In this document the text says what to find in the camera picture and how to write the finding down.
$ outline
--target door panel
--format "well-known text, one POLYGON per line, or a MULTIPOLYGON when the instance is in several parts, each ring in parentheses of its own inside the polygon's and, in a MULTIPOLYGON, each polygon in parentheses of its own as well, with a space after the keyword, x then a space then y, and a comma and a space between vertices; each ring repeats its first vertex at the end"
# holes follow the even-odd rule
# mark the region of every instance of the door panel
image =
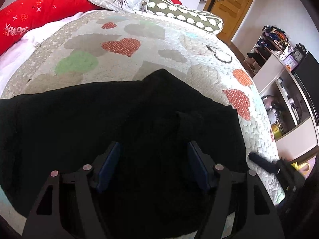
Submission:
POLYGON ((216 0, 211 12, 218 15, 224 21, 224 28, 217 37, 228 42, 233 31, 238 27, 239 20, 243 19, 243 13, 247 12, 247 5, 251 0, 216 0))

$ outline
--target television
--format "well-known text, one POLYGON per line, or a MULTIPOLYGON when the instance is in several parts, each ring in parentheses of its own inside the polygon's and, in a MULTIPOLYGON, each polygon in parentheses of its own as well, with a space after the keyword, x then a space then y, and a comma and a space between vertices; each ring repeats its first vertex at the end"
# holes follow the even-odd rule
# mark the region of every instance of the television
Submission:
POLYGON ((319 112, 319 63, 308 52, 304 60, 292 71, 301 88, 304 90, 310 107, 313 109, 316 122, 319 112))

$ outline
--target black clock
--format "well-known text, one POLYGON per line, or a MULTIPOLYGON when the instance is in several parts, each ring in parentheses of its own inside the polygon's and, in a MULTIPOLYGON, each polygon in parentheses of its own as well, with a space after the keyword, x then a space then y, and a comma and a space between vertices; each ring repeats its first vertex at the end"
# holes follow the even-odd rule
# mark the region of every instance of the black clock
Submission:
POLYGON ((306 55, 307 55, 307 49, 305 48, 304 45, 300 43, 296 44, 295 49, 291 53, 291 56, 294 58, 294 60, 296 60, 298 64, 301 63, 301 61, 305 58, 306 55))

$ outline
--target door frame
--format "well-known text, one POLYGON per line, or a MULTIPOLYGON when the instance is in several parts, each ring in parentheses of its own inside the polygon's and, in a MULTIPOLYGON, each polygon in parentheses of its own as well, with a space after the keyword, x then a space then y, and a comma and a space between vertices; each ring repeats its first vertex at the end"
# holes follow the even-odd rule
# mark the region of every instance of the door frame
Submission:
MULTIPOLYGON (((204 6, 204 11, 211 11, 211 9, 214 7, 215 3, 216 3, 217 0, 207 0, 205 6, 204 6)), ((248 3, 246 5, 246 7, 244 8, 243 10, 243 13, 241 14, 234 30, 232 31, 231 35, 229 36, 229 39, 227 40, 227 45, 229 45, 231 43, 231 40, 233 38, 233 36, 235 35, 235 33, 237 32, 239 26, 241 25, 244 17, 246 16, 251 4, 252 4, 253 0, 248 0, 248 3)))

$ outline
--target bed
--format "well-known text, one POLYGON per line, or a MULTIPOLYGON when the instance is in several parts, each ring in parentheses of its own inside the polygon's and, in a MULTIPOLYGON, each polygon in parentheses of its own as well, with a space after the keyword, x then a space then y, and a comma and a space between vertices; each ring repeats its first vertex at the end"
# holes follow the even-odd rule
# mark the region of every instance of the bed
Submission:
MULTIPOLYGON (((264 105, 239 60, 215 35, 169 17, 95 10, 29 31, 0 57, 0 95, 141 80, 162 68, 204 96, 237 109, 247 154, 278 159, 264 105)), ((274 204, 279 203, 284 192, 276 178, 247 163, 274 204)), ((22 233, 26 219, 2 190, 0 215, 22 233)))

